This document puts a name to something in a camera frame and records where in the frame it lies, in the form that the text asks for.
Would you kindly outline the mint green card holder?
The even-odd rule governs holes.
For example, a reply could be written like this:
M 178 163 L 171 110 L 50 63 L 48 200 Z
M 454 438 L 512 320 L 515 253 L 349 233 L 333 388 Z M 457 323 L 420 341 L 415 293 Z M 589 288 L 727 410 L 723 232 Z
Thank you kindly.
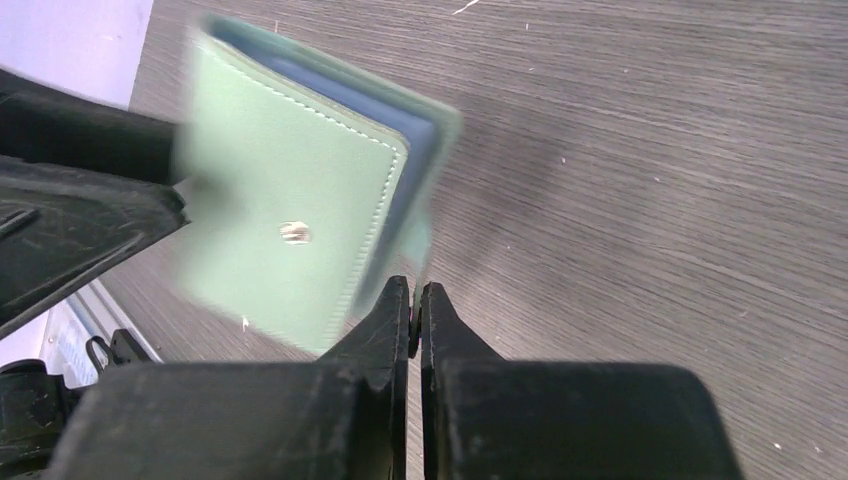
M 432 189 L 461 113 L 231 17 L 199 17 L 190 38 L 176 280 L 216 312 L 324 353 L 396 258 L 424 277 Z

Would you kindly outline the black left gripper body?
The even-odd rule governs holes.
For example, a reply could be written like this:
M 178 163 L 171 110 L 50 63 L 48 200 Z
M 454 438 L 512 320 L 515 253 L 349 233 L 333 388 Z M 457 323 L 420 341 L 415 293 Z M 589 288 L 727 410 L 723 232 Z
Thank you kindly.
M 1 335 L 185 225 L 171 188 L 1 160 Z

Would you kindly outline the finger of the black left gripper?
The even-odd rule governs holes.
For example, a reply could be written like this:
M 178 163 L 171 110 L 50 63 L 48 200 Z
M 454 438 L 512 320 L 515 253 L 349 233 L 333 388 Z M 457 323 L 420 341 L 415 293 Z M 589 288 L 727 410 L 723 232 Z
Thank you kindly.
M 3 70 L 1 154 L 173 186 L 176 125 Z

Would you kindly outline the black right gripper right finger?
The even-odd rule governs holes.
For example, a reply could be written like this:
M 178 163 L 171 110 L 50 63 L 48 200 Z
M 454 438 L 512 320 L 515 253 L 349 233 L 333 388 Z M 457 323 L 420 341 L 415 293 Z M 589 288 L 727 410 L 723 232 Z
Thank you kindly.
M 713 397 L 661 363 L 508 360 L 427 285 L 419 331 L 429 479 L 739 479 Z

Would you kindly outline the aluminium frame rail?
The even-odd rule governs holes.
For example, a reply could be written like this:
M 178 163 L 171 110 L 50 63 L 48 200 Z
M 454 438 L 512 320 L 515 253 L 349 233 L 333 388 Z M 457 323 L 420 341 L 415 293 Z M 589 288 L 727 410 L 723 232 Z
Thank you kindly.
M 91 385 L 97 380 L 96 369 L 85 352 L 85 343 L 93 336 L 110 340 L 115 331 L 125 329 L 153 360 L 162 360 L 158 348 L 99 280 L 80 288 L 41 317 L 45 329 L 40 359 L 47 372 L 62 375 L 69 388 Z

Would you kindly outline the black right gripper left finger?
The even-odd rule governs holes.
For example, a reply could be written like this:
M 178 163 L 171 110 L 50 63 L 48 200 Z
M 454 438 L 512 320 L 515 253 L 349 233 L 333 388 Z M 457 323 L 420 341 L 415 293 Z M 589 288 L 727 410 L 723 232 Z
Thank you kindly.
M 409 288 L 312 362 L 135 363 L 89 389 L 50 479 L 401 479 Z

